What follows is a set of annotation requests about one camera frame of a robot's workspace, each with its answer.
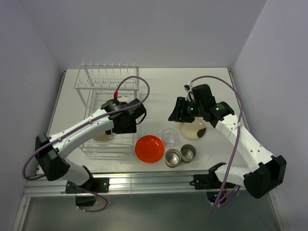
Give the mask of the floral ceramic bowl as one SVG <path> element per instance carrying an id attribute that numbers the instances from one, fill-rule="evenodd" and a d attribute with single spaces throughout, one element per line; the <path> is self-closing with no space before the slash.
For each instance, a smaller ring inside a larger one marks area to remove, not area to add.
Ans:
<path id="1" fill-rule="evenodd" d="M 112 138 L 112 134 L 105 134 L 105 133 L 101 133 L 97 136 L 95 136 L 94 138 L 92 138 L 94 141 L 98 141 L 98 142 L 103 142 L 103 141 L 108 141 Z"/>

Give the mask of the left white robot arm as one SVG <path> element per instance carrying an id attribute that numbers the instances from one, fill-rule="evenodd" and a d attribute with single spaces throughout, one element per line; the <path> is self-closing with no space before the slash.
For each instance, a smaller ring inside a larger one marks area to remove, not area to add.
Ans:
<path id="1" fill-rule="evenodd" d="M 66 130 L 47 136 L 38 136 L 36 160 L 47 180 L 64 179 L 74 183 L 82 192 L 94 186 L 91 172 L 68 160 L 79 146 L 107 131 L 114 134 L 136 133 L 136 120 L 146 114 L 144 105 L 134 99 L 122 103 L 114 98 L 108 100 L 93 114 Z"/>

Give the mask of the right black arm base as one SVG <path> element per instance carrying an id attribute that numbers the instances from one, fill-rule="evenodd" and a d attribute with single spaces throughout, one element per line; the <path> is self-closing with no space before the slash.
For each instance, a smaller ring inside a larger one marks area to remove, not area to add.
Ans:
<path id="1" fill-rule="evenodd" d="M 222 180 L 219 180 L 217 175 L 216 175 L 216 171 L 220 168 L 220 167 L 227 167 L 226 163 L 220 162 L 216 165 L 214 165 L 213 167 L 211 167 L 208 170 L 208 173 L 206 174 L 195 174 L 193 175 L 193 180 L 191 182 L 189 182 L 189 184 L 191 186 L 194 186 L 194 188 L 196 190 L 208 190 L 208 189 L 220 189 L 222 186 L 222 181 L 224 178 L 224 173 L 222 176 Z M 228 177 L 233 177 L 234 179 L 232 180 L 232 182 L 235 182 L 235 180 L 239 180 L 241 182 L 241 179 L 243 178 L 239 172 L 236 173 L 235 171 L 232 172 L 231 169 L 229 171 L 229 175 Z M 225 183 L 224 188 L 226 189 L 230 189 L 235 187 L 235 184 L 233 184 L 231 181 L 227 181 Z"/>

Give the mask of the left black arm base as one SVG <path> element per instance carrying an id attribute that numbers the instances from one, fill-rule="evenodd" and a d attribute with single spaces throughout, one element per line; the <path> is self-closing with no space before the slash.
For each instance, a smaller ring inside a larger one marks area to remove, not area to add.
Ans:
<path id="1" fill-rule="evenodd" d="M 100 193 L 107 193 L 109 191 L 109 178 L 99 177 L 90 178 L 85 184 L 77 186 L 76 184 L 68 181 L 66 183 L 65 193 L 75 194 L 75 204 L 78 209 L 94 213 L 100 212 L 107 208 L 108 200 Z M 89 209 L 94 206 L 99 200 L 104 202 L 104 206 L 100 209 Z"/>

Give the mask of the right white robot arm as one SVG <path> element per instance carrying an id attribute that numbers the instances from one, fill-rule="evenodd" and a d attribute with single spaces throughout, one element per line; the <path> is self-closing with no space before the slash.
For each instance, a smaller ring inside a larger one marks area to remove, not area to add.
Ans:
<path id="1" fill-rule="evenodd" d="M 264 148 L 251 133 L 240 124 L 239 117 L 226 102 L 216 102 L 207 84 L 185 85 L 187 97 L 178 97 L 168 120 L 192 123 L 202 118 L 221 132 L 247 163 L 246 168 L 232 167 L 220 162 L 205 175 L 195 175 L 195 189 L 214 189 L 226 182 L 227 186 L 239 185 L 256 199 L 261 198 L 282 184 L 286 160 Z"/>

